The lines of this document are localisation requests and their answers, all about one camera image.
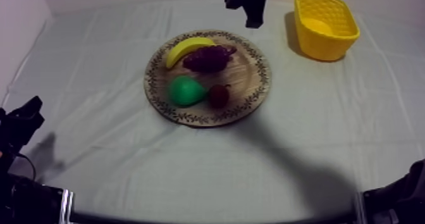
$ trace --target green pear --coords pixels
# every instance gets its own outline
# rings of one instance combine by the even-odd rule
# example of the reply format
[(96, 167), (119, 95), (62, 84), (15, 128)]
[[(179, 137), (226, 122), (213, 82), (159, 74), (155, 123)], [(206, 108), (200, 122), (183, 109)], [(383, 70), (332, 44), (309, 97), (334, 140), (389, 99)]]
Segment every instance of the green pear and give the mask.
[(207, 90), (197, 81), (186, 75), (173, 79), (168, 88), (169, 98), (178, 106), (191, 106), (205, 97)]

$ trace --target wrinkled white cloth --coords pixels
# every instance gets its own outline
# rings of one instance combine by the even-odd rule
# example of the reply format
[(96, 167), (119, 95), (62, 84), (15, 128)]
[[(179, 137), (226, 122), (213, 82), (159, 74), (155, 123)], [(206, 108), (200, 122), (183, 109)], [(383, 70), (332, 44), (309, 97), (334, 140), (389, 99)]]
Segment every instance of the wrinkled white cloth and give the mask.
[[(340, 61), (322, 63), (300, 55), (292, 12), (292, 4), (268, 2), (257, 30), (221, 0), (59, 15), (4, 107), (41, 97), (46, 122), (23, 152), (44, 183), (76, 193), (77, 211), (253, 223), (344, 209), (352, 192), (387, 185), (424, 157), (425, 33), (356, 14), (360, 39)], [(210, 28), (255, 43), (272, 84), (248, 119), (197, 130), (161, 117), (143, 77), (165, 41)]]

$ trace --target yellow banana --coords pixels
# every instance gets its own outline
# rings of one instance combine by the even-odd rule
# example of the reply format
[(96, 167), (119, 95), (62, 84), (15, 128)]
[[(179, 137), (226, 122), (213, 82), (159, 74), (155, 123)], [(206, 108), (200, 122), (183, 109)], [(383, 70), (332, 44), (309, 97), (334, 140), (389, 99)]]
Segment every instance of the yellow banana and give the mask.
[(207, 37), (191, 37), (180, 43), (171, 49), (168, 54), (166, 66), (167, 68), (172, 68), (179, 59), (183, 56), (191, 53), (198, 48), (206, 46), (215, 46), (213, 40)]

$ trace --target wooden plate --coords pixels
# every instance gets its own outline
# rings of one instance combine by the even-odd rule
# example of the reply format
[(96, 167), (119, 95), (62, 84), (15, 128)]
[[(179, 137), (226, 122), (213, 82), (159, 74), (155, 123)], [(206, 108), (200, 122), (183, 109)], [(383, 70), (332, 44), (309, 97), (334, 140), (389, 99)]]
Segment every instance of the wooden plate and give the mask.
[[(165, 66), (169, 51), (190, 37), (208, 37), (215, 43), (237, 48), (226, 69), (215, 74), (200, 74), (183, 67), (181, 59), (171, 70)], [(189, 108), (179, 108), (169, 101), (168, 85), (178, 75), (188, 75), (205, 88), (230, 85), (230, 100), (223, 109), (212, 109), (202, 101)], [(262, 52), (247, 39), (219, 30), (199, 30), (181, 34), (152, 56), (145, 71), (144, 87), (149, 102), (171, 121), (191, 127), (217, 127), (237, 121), (253, 112), (266, 98), (270, 88), (270, 68)]]

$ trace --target yellow basket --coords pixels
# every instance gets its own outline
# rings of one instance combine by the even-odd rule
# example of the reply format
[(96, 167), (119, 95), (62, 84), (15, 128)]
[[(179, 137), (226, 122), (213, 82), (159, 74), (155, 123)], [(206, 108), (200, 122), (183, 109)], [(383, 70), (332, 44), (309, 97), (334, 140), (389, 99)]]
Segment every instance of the yellow basket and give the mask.
[(295, 0), (295, 24), (301, 50), (323, 61), (340, 59), (360, 36), (341, 0)]

